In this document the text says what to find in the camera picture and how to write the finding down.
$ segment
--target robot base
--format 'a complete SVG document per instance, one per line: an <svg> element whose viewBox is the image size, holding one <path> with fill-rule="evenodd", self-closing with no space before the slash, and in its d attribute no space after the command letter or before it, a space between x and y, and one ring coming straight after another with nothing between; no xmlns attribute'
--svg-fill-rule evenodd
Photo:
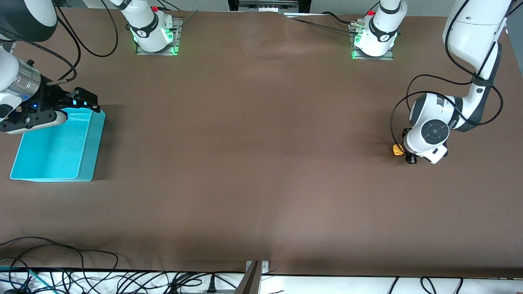
<svg viewBox="0 0 523 294"><path fill-rule="evenodd" d="M348 26L349 31L355 32L357 34L360 34L362 31L362 27L364 26L365 19L359 18L358 21L352 21L352 23ZM359 38L360 35L350 35L350 48L352 50L352 57L353 59L365 59L365 60L394 60L394 55L392 54L392 48L390 48L387 53L385 53L382 56L374 57L369 56L365 54L360 48L354 46L354 43L356 42L356 38Z"/></svg>
<svg viewBox="0 0 523 294"><path fill-rule="evenodd" d="M138 44L136 45L136 55L160 55L160 56L174 56L178 55L181 38L181 26L183 23L182 17L173 17L173 31L167 33L168 36L173 37L173 42L167 45L163 50L158 52L147 52L143 50Z"/></svg>

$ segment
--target brown tablecloth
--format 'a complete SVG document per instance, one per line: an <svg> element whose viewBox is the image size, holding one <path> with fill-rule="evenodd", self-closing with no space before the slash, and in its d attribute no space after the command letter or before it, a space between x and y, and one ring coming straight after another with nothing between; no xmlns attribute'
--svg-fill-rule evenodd
<svg viewBox="0 0 523 294"><path fill-rule="evenodd" d="M67 15L88 47L110 50L105 11ZM505 33L502 115L453 132L437 165L407 165L392 156L389 119L409 81L469 79L445 55L445 18L407 17L390 62L352 60L346 35L275 13L198 12L183 27L179 56L136 56L115 18L116 53L84 52L78 79L63 85L94 92L107 114L95 180L10 180L20 136L3 134L2 240L39 235L110 250L126 256L120 268L134 269L241 270L245 260L269 259L291 274L523 275L523 83ZM328 16L307 19L344 28ZM44 45L76 56L62 28ZM67 70L25 44L15 54L49 78ZM468 92L428 79L413 86L424 89ZM484 118L497 107L492 94ZM407 120L401 106L398 136ZM27 261L79 266L74 253L52 248ZM93 255L87 266L112 259Z"/></svg>

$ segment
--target yellow object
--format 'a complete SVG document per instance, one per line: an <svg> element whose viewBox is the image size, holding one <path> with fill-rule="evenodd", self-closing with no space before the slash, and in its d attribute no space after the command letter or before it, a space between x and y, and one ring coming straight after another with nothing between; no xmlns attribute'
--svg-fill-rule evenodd
<svg viewBox="0 0 523 294"><path fill-rule="evenodd" d="M400 147L400 145L394 144L394 146L392 146L392 152L395 156L403 156L405 152L402 151L402 148L403 146Z"/></svg>

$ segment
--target blue plastic bin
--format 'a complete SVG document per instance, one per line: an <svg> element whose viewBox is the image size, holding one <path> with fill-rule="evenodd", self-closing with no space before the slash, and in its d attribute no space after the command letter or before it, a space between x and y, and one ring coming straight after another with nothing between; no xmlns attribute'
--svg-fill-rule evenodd
<svg viewBox="0 0 523 294"><path fill-rule="evenodd" d="M93 180L105 113L64 109L68 120L55 127L22 135L11 179L33 182Z"/></svg>

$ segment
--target wire bundle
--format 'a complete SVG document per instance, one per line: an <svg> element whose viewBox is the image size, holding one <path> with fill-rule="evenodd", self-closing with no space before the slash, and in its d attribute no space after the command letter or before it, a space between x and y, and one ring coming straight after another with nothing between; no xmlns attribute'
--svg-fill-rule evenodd
<svg viewBox="0 0 523 294"><path fill-rule="evenodd" d="M9 283L13 289L16 289L20 292L25 292L27 294L37 294L41 292L53 292L54 294L72 294L72 293L78 293L78 291L74 291L75 288L79 288L83 294L90 294L90 293L96 293L96 294L105 294L105 291L100 291L97 289L97 287L101 286L103 282L114 280L119 278L117 282L117 287L115 289L115 294L138 294L139 292L145 292L148 294L148 290L152 289L160 289L165 288L165 291L163 294L175 294L175 293L181 293L182 287L195 287L200 286L203 281L202 278L204 276L212 275L213 277L220 279L224 281L225 283L229 284L231 287L236 288L234 284L227 281L226 279L218 276L220 273L234 273L234 272L215 272L215 273L205 273L205 272L189 272L189 273L176 273L176 275L170 279L169 274L174 274L173 271L161 271L161 272L155 272L155 271L138 271L134 272L132 274L125 273L123 275L115 275L116 267L118 266L118 260L119 256L117 253L109 252L109 251L103 251L103 250L83 250L78 249L73 246L64 245L61 243L58 243L54 240L42 238L42 237L35 237L35 236L27 236L27 237L20 237L16 238L4 243L0 243L0 248L3 246L6 246L8 244L15 243L17 241L23 240L23 239L36 239L36 240L42 240L45 241L46 244L37 245L34 247L31 247L22 253L20 253L16 257L7 257L2 259L0 262L6 262L6 261L12 261L9 266L9 270L4 271L7 272L8 278L7 279L0 279L0 282ZM38 269L32 269L30 268L26 262L22 259L26 254L29 252L32 252L33 250L36 250L38 248L42 247L61 247L73 252L76 252L81 260L81 268L80 270L68 270L63 268L38 268ZM109 272L104 275L102 278L96 278L96 277L88 277L86 274L85 269L85 260L84 260L84 254L86 253L102 253L105 255L110 255L115 258L115 263L113 267L109 270ZM23 267L19 268L17 266L17 263L20 263L23 265ZM13 271L19 271L25 269L27 272L27 277L24 282L16 282L13 281L12 272ZM44 280L42 280L38 273L41 272L50 272L50 279L51 283L48 284ZM53 276L53 273L61 272L61 280L55 281L55 278ZM74 277L75 273L80 273L80 277ZM157 281L159 278L164 277L164 281L166 283L164 285L156 286L154 285L154 282ZM34 288L30 287L30 283L33 279L39 280L42 284L44 284L44 287L40 288Z"/></svg>

